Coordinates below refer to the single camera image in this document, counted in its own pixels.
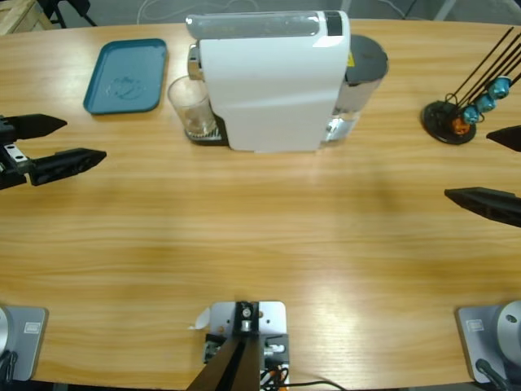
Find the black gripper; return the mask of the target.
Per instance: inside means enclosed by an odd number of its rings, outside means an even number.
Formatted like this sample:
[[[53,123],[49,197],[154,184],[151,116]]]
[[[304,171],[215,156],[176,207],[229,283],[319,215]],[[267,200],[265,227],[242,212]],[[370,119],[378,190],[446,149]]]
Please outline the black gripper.
[[[62,119],[44,114],[1,116],[1,189],[27,183],[41,186],[82,174],[107,157],[104,151],[75,148],[30,160],[16,145],[19,139],[45,137],[66,126]]]

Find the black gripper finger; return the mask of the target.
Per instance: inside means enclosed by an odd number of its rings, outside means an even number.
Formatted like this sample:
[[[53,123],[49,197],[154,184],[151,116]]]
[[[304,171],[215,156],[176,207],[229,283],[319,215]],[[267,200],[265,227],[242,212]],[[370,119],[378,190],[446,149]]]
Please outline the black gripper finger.
[[[521,125],[489,132],[486,138],[515,152],[521,152]]]
[[[520,227],[520,198],[485,187],[446,189],[444,195],[463,209],[488,220]]]

